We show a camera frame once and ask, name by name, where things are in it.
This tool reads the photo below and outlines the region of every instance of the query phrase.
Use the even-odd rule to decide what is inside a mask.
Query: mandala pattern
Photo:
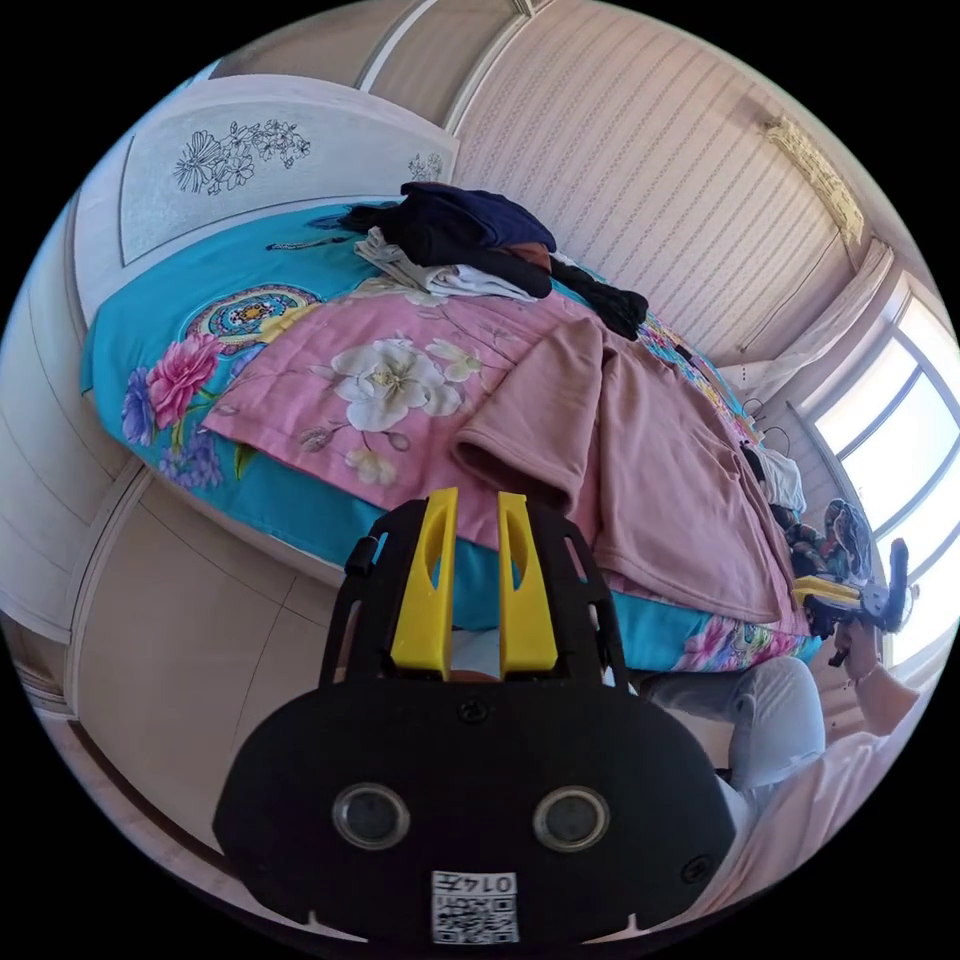
[[[299,287],[251,287],[210,304],[190,321],[185,336],[213,334],[223,341],[223,356],[232,356],[257,343],[272,318],[319,302],[318,296]]]

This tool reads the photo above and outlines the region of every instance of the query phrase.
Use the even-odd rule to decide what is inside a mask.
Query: curtain
[[[720,367],[724,379],[738,393],[769,400],[801,367],[825,356],[857,322],[876,296],[893,261],[893,250],[874,238],[857,275],[780,356]]]

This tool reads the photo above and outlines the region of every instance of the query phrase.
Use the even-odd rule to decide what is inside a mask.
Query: pink flower print
[[[717,666],[730,636],[730,622],[726,617],[711,617],[706,628],[684,644],[683,656],[674,664],[674,671],[693,672]]]
[[[782,630],[770,630],[767,628],[767,636],[763,638],[760,649],[756,651],[750,666],[763,663],[764,660],[772,660],[774,657],[792,657],[796,656],[800,649],[800,641],[791,633],[785,633]]]
[[[190,401],[217,369],[221,346],[213,334],[202,333],[167,347],[147,374],[147,393],[158,430],[183,419]]]

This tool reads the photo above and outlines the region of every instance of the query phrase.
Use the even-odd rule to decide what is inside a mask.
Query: person's leg
[[[773,787],[826,749],[816,682],[793,657],[736,674],[651,677],[640,695],[665,709],[732,723],[730,786],[738,792]]]

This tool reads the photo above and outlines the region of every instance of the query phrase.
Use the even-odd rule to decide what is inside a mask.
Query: qr code
[[[433,872],[433,942],[518,943],[515,873]]]

